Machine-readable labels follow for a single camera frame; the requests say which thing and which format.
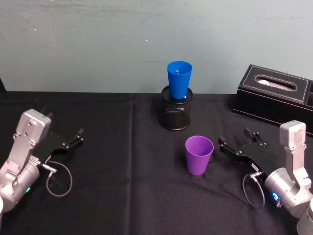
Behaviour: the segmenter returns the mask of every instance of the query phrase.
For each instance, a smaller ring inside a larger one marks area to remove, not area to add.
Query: blue plastic cup
[[[186,61],[174,61],[167,66],[170,95],[174,99],[183,99],[188,92],[192,66]]]

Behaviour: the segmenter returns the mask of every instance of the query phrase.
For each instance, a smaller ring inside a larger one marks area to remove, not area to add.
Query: plastic cup
[[[192,66],[186,61],[174,61],[167,66],[170,95],[183,99],[187,95]]]
[[[185,146],[188,172],[192,175],[202,175],[212,156],[212,141],[204,136],[192,136]]]

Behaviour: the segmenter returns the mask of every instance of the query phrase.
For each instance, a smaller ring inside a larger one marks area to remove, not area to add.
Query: gray-blue wall
[[[155,92],[187,60],[195,93],[235,93],[249,64],[311,79],[312,0],[1,0],[8,90]]]

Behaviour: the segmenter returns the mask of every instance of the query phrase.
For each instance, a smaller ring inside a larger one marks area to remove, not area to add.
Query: purple plastic cup
[[[192,136],[186,141],[187,170],[192,175],[202,175],[212,156],[214,145],[204,136]]]

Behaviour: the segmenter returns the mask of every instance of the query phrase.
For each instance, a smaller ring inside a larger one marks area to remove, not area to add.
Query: cup rim
[[[185,73],[180,73],[180,75],[182,74],[188,74],[188,73],[190,73],[191,71],[192,71],[192,69],[193,69],[193,67],[192,67],[192,64],[190,64],[188,61],[185,61],[185,60],[175,60],[175,61],[172,61],[171,63],[169,63],[168,65],[167,65],[167,71],[168,72],[170,72],[169,70],[168,70],[168,67],[170,66],[170,64],[172,64],[172,63],[175,63],[175,62],[185,62],[185,63],[187,63],[187,64],[189,64],[190,65],[190,67],[191,67],[191,70],[189,71],[189,72],[185,72]]]
[[[209,152],[208,154],[205,154],[205,155],[197,155],[197,154],[194,154],[194,153],[190,152],[189,149],[187,148],[187,142],[188,142],[188,140],[189,140],[190,138],[193,138],[193,137],[202,137],[202,138],[204,138],[204,139],[207,139],[207,140],[209,141],[209,143],[212,145],[212,151]],[[214,144],[213,144],[213,142],[212,142],[208,137],[200,136],[200,135],[195,135],[195,136],[189,137],[189,138],[186,140],[186,142],[185,142],[185,148],[186,148],[186,150],[187,150],[190,154],[192,154],[192,155],[194,155],[194,156],[197,156],[197,157],[205,157],[205,156],[211,155],[211,154],[213,153],[213,151],[214,151]]]

